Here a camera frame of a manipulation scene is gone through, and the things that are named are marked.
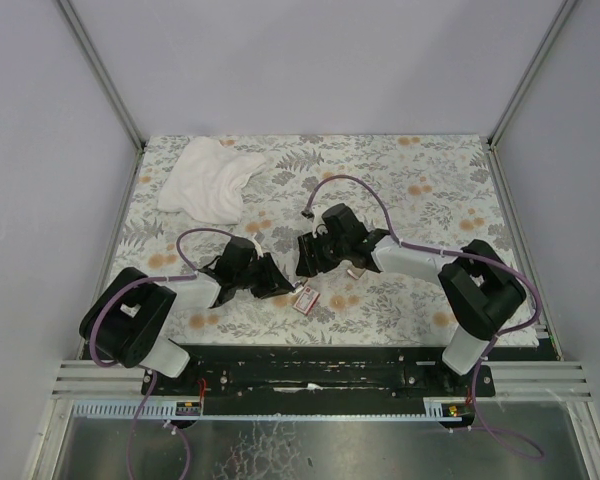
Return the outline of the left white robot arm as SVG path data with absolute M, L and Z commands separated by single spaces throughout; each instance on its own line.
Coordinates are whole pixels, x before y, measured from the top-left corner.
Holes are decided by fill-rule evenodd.
M 143 367 L 177 378 L 190 354 L 161 334 L 169 314 L 218 308 L 239 290 L 268 299 L 293 292 L 295 285 L 270 253 L 234 237 L 221 255 L 189 275 L 149 277 L 135 267 L 121 270 L 83 317 L 79 334 L 102 367 Z

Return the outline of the grey cardboard box sleeve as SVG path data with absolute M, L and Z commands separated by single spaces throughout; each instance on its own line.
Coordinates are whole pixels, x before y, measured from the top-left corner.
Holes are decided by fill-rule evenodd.
M 365 269 L 356 268 L 356 267 L 349 267 L 347 269 L 347 274 L 356 280 L 360 279 L 365 274 L 365 272 L 366 272 Z

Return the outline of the red staple box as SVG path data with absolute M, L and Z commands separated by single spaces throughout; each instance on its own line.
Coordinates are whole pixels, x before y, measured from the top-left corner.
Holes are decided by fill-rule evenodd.
M 305 287 L 297 296 L 296 301 L 293 304 L 293 308 L 303 315 L 308 315 L 318 301 L 319 297 L 320 293 L 318 291 L 311 287 Z

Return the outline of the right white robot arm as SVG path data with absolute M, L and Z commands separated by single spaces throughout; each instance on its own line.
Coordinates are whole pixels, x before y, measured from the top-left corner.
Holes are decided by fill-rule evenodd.
M 343 203 L 327 209 L 315 229 L 298 236 L 297 242 L 300 277 L 312 278 L 348 261 L 359 269 L 402 274 L 441 287 L 458 322 L 442 362 L 459 376 L 473 369 L 526 301 L 522 284 L 488 243 L 474 240 L 458 253 L 406 247 L 386 229 L 367 229 Z

